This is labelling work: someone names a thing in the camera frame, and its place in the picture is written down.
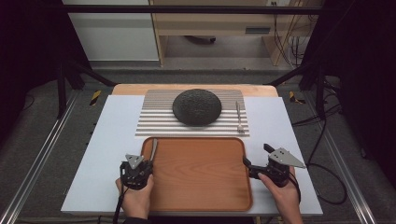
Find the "floor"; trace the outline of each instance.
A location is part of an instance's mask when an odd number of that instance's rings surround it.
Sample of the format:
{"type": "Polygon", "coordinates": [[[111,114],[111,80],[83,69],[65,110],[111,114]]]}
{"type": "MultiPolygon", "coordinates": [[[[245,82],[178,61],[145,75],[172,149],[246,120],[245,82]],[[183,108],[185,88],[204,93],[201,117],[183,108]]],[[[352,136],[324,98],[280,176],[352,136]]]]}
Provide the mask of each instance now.
{"type": "MultiPolygon", "coordinates": [[[[295,61],[289,51],[286,52],[286,58],[295,61]]],[[[95,71],[120,83],[261,85],[281,77],[293,66],[284,61],[280,66],[272,66],[259,37],[217,36],[216,42],[211,44],[207,39],[193,36],[173,36],[169,40],[163,66],[134,64],[117,70],[99,66],[95,67],[95,71]]],[[[66,111],[64,122],[56,119],[58,105],[55,82],[37,87],[27,95],[26,109],[21,112],[0,151],[2,218],[12,217],[17,223],[97,223],[98,217],[73,217],[60,212],[106,96],[112,90],[90,77],[83,78],[87,82],[83,91],[67,90],[73,109],[66,111]],[[92,95],[97,90],[102,91],[101,96],[96,105],[90,105],[92,95]]],[[[315,92],[300,91],[297,85],[299,80],[299,77],[294,77],[278,86],[277,91],[284,99],[297,141],[307,161],[325,124],[317,119],[304,125],[296,123],[315,116],[315,92]],[[290,99],[291,91],[295,100],[290,99]]],[[[339,85],[336,77],[328,77],[328,80],[333,85],[339,85]]],[[[329,112],[313,162],[340,176],[346,183],[348,198],[344,203],[337,204],[344,196],[342,185],[328,171],[311,167],[309,172],[321,198],[323,216],[305,217],[304,222],[396,223],[394,188],[382,175],[375,161],[361,156],[359,143],[342,115],[337,95],[326,90],[325,96],[325,108],[329,112]]],[[[101,222],[111,222],[111,217],[103,217],[101,222]]],[[[264,222],[278,223],[276,217],[271,220],[264,218],[264,222]]],[[[230,219],[217,219],[213,223],[232,222],[230,219]]]]}

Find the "white table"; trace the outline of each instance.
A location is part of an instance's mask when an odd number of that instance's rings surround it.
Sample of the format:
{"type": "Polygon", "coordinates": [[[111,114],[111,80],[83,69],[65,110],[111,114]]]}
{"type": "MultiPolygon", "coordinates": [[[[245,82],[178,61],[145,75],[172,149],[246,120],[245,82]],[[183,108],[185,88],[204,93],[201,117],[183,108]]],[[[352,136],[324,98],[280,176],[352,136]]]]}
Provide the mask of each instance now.
{"type": "MultiPolygon", "coordinates": [[[[263,143],[283,147],[299,160],[303,157],[289,116],[280,97],[245,96],[250,137],[242,138],[247,158],[254,165],[268,162],[263,143]]],[[[120,163],[125,154],[139,155],[145,139],[134,133],[143,95],[110,95],[106,100],[91,142],[85,152],[75,179],[68,191],[62,211],[73,215],[112,215],[118,194],[115,180],[120,176],[120,163]]],[[[306,169],[296,168],[300,184],[303,216],[322,215],[311,178],[306,169]]],[[[278,211],[269,190],[260,180],[251,179],[253,205],[246,212],[157,212],[154,216],[272,216],[278,211]]]]}

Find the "black plate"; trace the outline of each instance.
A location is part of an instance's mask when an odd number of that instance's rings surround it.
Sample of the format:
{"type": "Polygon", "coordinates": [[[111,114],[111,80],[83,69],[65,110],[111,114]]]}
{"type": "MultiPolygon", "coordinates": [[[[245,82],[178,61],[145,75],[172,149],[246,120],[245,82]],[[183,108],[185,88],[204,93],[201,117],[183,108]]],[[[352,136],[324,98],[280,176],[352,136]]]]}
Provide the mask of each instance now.
{"type": "Polygon", "coordinates": [[[221,101],[211,91],[194,89],[183,91],[173,102],[175,117],[190,126],[205,126],[221,113],[221,101]]]}

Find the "wall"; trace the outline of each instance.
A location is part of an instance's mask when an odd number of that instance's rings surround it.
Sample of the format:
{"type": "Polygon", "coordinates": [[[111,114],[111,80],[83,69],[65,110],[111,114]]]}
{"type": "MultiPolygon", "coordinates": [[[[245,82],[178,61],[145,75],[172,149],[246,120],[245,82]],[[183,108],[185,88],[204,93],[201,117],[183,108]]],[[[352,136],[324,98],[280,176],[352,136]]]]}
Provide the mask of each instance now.
{"type": "MultiPolygon", "coordinates": [[[[65,5],[148,5],[145,0],[63,0],[65,5]]],[[[149,14],[70,13],[90,61],[159,61],[149,14]]]]}

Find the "wooden table edge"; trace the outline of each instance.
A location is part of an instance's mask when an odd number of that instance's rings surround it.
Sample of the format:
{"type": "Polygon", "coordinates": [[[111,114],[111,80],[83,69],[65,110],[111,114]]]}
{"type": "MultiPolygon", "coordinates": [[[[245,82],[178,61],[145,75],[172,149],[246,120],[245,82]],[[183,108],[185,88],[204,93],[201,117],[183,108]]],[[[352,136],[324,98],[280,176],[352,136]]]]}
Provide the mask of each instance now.
{"type": "Polygon", "coordinates": [[[244,96],[278,97],[276,88],[273,86],[250,84],[118,84],[114,87],[112,95],[145,95],[148,90],[191,89],[240,90],[244,96]]]}

